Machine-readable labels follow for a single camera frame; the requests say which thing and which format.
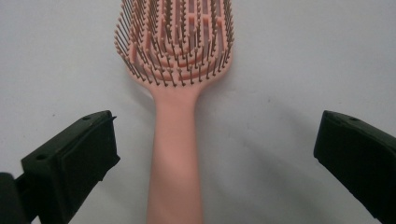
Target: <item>pink plastic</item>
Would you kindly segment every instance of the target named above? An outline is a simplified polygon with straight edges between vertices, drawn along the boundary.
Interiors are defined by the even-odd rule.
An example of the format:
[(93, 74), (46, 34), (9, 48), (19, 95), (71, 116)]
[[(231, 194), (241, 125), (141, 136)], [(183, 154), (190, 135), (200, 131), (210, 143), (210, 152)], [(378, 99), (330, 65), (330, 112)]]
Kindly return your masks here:
[(194, 108), (233, 58), (230, 0), (126, 0), (116, 48), (156, 105), (147, 223), (203, 223)]

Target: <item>pink hair brush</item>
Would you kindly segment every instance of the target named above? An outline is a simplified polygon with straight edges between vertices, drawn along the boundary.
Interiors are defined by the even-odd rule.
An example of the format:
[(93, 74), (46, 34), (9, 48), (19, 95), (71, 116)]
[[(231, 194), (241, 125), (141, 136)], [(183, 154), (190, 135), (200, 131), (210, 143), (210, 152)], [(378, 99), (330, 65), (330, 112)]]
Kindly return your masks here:
[(116, 49), (151, 93), (156, 127), (147, 223), (203, 223), (194, 108), (233, 58), (230, 0), (123, 0)]

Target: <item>clamp jaw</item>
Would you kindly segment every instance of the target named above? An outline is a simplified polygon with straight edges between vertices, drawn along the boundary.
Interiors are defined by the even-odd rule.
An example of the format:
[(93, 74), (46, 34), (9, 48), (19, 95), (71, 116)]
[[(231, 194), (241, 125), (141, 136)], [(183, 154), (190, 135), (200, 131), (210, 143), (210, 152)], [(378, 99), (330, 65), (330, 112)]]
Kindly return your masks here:
[(21, 160), (16, 180), (0, 173), (0, 223), (68, 223), (118, 163), (110, 111), (85, 116)]

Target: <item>vented brush head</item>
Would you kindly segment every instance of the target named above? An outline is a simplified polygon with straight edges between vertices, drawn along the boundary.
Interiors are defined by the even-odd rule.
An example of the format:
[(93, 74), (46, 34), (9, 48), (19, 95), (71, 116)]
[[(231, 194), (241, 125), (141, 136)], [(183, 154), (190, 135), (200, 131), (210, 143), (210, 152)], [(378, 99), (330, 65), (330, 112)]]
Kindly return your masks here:
[(123, 0), (118, 54), (143, 85), (208, 83), (233, 57), (230, 0)]

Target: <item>white background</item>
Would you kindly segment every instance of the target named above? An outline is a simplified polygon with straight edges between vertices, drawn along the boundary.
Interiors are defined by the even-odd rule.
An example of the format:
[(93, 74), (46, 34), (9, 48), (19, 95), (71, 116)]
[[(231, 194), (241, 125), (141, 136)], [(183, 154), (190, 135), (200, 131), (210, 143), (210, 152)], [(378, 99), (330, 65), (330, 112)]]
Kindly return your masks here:
[[(120, 1), (0, 0), (0, 171), (77, 119), (119, 164), (71, 223), (144, 223), (155, 108), (113, 45)], [(196, 109), (205, 223), (379, 223), (313, 157), (323, 110), (396, 134), (394, 0), (233, 0), (233, 66)]]

